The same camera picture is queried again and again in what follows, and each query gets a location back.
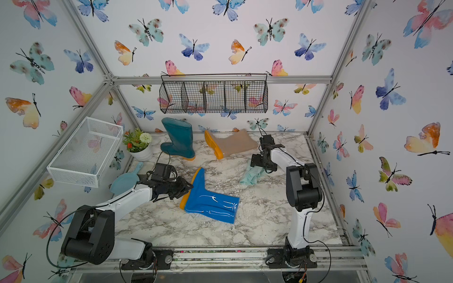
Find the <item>mint green fluffy cloth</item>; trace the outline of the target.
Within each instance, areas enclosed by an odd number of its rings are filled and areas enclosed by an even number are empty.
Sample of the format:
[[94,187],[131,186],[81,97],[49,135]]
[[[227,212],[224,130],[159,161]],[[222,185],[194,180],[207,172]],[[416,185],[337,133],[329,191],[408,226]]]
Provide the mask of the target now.
[[265,172],[264,168],[255,166],[247,166],[246,171],[243,175],[243,178],[240,180],[240,184],[244,186],[253,186],[258,183],[258,180],[261,178]]

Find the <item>blue rubber boot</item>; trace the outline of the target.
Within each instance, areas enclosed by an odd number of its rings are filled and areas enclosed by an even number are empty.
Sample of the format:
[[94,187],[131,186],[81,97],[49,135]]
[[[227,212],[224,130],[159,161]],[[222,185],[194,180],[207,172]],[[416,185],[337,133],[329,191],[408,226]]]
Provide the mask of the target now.
[[195,172],[192,185],[193,188],[181,200],[181,210],[234,224],[240,198],[208,191],[205,188],[205,170],[202,167]]

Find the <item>teal green rubber boot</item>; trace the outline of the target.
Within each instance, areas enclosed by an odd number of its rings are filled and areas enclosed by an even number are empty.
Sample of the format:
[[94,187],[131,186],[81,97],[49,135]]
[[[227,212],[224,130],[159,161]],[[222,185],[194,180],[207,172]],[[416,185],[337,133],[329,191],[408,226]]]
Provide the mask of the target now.
[[161,151],[171,156],[194,160],[196,154],[193,149],[192,125],[186,121],[168,117],[162,119],[162,124],[171,141],[162,143]]

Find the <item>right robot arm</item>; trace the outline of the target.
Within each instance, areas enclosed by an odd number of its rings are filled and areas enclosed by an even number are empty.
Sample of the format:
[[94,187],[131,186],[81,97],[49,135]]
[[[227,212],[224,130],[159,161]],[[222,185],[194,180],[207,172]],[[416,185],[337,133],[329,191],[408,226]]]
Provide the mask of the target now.
[[259,149],[260,153],[251,158],[252,167],[261,167],[266,172],[281,169],[285,173],[286,197],[294,209],[285,245],[290,251],[306,249],[310,245],[308,236],[312,214],[323,200],[317,166],[296,159],[282,144],[276,144],[269,134],[260,137]]

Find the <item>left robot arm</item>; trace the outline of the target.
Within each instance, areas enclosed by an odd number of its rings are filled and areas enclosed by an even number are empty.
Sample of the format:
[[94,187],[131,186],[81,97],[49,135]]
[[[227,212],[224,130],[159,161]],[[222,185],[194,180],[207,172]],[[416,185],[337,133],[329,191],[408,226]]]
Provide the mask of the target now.
[[94,265],[127,259],[137,269],[155,267],[158,259],[153,245],[143,240],[118,238],[115,226],[143,204],[187,195],[193,184],[179,176],[174,166],[163,163],[144,175],[135,175],[133,180],[126,181],[124,175],[119,179],[123,193],[98,205],[83,205],[73,212],[61,253]]

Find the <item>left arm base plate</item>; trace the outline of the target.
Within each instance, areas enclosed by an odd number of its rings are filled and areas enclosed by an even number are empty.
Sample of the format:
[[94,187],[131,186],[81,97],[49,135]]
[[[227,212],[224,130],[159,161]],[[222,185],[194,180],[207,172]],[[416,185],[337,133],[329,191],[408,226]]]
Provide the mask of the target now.
[[121,265],[121,270],[126,271],[161,271],[169,270],[173,261],[172,250],[149,250],[136,260],[129,260]]

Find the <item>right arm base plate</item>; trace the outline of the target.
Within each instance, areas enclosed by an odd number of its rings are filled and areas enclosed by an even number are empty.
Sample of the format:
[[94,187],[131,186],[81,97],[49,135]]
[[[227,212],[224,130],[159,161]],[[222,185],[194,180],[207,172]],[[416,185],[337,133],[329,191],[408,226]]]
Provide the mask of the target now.
[[316,256],[309,246],[301,249],[270,248],[267,250],[265,264],[271,269],[317,268]]

